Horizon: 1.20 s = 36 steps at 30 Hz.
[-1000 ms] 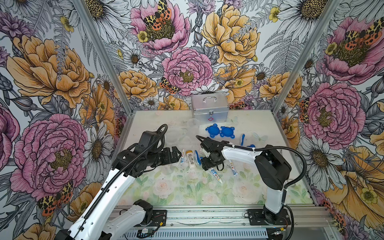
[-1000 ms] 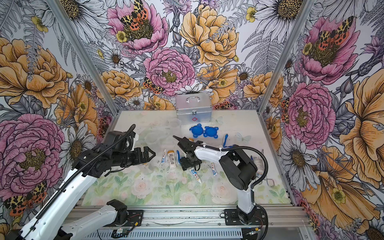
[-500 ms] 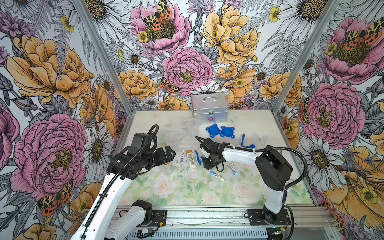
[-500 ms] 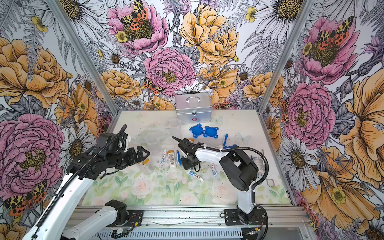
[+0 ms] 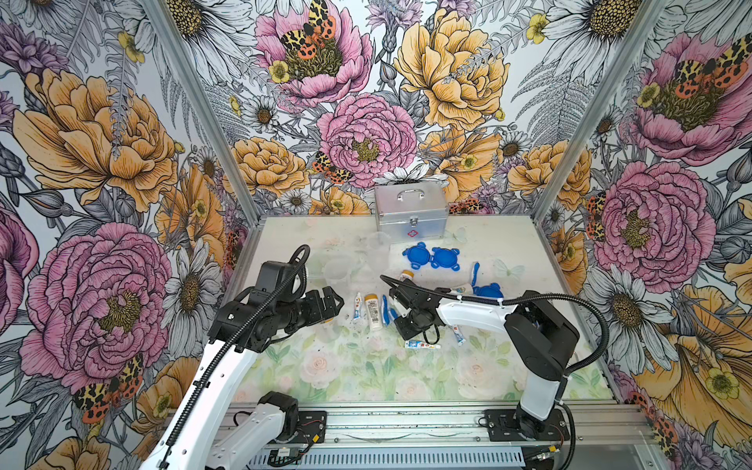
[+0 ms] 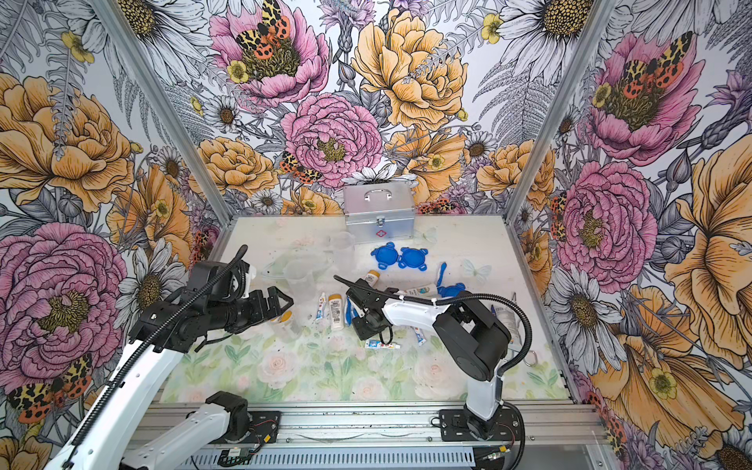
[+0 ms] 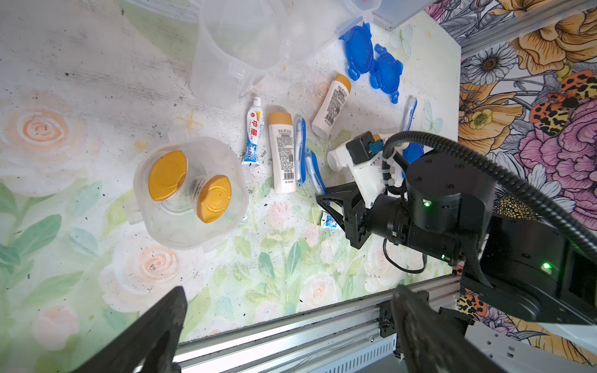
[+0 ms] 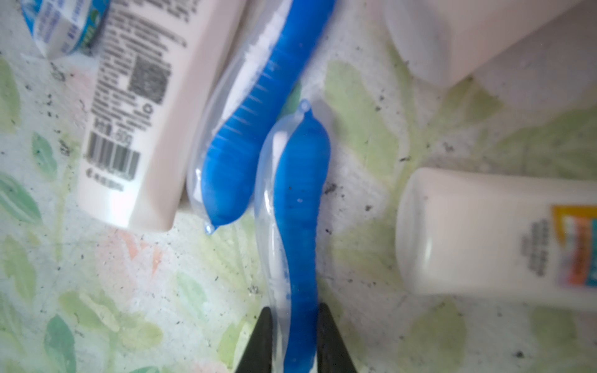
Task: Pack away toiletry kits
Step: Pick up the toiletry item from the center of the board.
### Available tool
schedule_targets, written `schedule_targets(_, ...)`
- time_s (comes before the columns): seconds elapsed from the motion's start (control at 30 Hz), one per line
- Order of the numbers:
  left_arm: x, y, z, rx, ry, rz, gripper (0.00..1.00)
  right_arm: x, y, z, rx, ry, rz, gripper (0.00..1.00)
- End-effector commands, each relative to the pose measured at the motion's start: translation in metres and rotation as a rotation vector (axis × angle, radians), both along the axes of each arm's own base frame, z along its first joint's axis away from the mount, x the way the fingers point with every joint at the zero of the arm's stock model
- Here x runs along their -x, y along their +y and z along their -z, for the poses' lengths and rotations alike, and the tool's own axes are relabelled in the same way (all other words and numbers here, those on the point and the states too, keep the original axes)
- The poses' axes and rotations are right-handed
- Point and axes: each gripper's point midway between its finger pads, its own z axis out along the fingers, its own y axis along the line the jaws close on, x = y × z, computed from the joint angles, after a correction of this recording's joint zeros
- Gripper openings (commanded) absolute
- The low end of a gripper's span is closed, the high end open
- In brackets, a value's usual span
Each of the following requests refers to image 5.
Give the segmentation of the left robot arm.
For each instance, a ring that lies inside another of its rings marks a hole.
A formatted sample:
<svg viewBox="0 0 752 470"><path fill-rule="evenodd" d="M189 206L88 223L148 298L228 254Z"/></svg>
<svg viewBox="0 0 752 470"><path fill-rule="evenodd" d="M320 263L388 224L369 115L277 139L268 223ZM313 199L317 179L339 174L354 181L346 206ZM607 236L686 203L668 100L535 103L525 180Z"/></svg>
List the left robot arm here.
<svg viewBox="0 0 752 470"><path fill-rule="evenodd" d="M297 432L298 402L268 393L226 437L217 432L246 373L276 340L335 318L344 299L308 290L305 256L265 262L255 285L221 308L186 397L144 469L243 469L269 443Z"/></svg>

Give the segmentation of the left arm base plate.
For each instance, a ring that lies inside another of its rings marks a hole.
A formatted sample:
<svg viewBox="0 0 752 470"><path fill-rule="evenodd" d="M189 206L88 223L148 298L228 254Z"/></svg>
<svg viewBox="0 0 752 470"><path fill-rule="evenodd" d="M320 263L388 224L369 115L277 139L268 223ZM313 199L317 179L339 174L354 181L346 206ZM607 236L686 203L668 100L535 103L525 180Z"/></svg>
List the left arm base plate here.
<svg viewBox="0 0 752 470"><path fill-rule="evenodd" d="M325 441L328 412L304 410L294 422L285 419L282 434L268 442L270 445L317 445Z"/></svg>

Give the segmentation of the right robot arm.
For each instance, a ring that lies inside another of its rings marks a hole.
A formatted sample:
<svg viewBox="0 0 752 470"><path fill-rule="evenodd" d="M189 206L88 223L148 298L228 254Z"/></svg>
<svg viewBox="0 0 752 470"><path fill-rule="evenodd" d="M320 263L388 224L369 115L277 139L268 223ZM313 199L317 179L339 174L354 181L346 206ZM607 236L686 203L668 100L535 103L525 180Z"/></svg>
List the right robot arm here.
<svg viewBox="0 0 752 470"><path fill-rule="evenodd" d="M536 424L548 420L563 395L562 381L570 374L568 364L580 340L577 327L552 303L577 303L578 298L528 290L505 300L464 296L446 288L430 290L387 275L380 279L389 286L389 298L399 313L397 329L405 340L443 326L506 333L528 369L517 419Z"/></svg>

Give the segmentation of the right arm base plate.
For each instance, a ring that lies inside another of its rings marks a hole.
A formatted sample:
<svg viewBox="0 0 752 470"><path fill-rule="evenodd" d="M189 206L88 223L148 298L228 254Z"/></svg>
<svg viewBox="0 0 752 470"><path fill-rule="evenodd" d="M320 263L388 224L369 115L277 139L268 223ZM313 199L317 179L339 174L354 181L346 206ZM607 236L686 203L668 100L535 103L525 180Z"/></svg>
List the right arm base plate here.
<svg viewBox="0 0 752 470"><path fill-rule="evenodd" d="M565 416L554 409L545 421L518 416L517 409L486 409L479 423L491 442L567 442L570 432Z"/></svg>

